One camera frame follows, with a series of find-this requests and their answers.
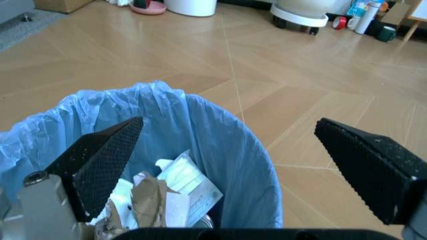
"white pot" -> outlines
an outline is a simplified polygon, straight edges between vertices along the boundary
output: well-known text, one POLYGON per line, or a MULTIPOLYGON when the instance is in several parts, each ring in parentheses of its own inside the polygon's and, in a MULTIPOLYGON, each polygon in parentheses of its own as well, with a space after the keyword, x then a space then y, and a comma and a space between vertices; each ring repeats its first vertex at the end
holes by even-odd
POLYGON ((195 17, 207 17, 215 14, 217 0, 164 0, 169 11, 195 17))
POLYGON ((318 19, 329 11, 335 1, 336 0, 277 0, 277 5, 287 12, 302 17, 318 19))

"pink dish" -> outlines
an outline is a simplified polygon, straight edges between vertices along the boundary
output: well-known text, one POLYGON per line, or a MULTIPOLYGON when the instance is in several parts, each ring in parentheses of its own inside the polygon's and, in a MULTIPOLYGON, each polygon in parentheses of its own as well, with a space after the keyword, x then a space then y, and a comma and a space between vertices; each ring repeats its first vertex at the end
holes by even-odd
POLYGON ((159 15, 166 12, 166 5, 158 1, 151 1, 150 5, 144 9, 134 6, 133 3, 130 4, 130 9, 135 13, 145 14, 145 15, 159 15))

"wooden stand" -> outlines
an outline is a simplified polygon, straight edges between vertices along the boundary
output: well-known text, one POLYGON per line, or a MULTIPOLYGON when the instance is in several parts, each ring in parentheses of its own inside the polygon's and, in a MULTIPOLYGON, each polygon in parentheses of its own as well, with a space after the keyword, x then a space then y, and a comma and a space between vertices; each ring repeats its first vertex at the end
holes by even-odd
POLYGON ((406 33, 403 39, 404 43, 411 38, 412 34, 414 34, 421 22, 427 22, 427 0, 418 0, 407 18, 415 20, 415 22, 406 33))
POLYGON ((412 36, 412 34, 414 34, 415 30, 417 30, 418 25, 420 25, 421 21, 417 20, 413 23, 413 25, 410 27, 409 31, 407 31, 403 42, 406 43, 412 36))

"wooden floor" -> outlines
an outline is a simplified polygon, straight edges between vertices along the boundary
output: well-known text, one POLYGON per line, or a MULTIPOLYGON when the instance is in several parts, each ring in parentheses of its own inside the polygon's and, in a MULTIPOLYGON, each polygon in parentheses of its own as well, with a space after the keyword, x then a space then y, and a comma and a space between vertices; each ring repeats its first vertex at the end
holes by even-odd
POLYGON ((267 11, 220 4, 194 18, 93 2, 0 53, 0 130, 80 89, 163 79, 244 121, 271 155, 288 228, 384 226, 313 135, 329 117, 427 159, 427 43, 348 30, 281 30, 267 11))

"trash can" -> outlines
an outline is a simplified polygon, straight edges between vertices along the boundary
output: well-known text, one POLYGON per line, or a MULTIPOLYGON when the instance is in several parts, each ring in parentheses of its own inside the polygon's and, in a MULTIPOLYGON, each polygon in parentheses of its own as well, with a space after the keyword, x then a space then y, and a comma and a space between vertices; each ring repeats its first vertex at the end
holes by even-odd
POLYGON ((222 228, 282 227, 282 195, 273 164, 255 135, 234 115, 166 83, 81 90, 56 107, 0 132, 0 184, 17 200, 23 178, 44 170, 80 136, 131 117, 144 125, 122 178, 156 172, 158 159, 190 149, 197 167, 221 190, 211 210, 222 228))

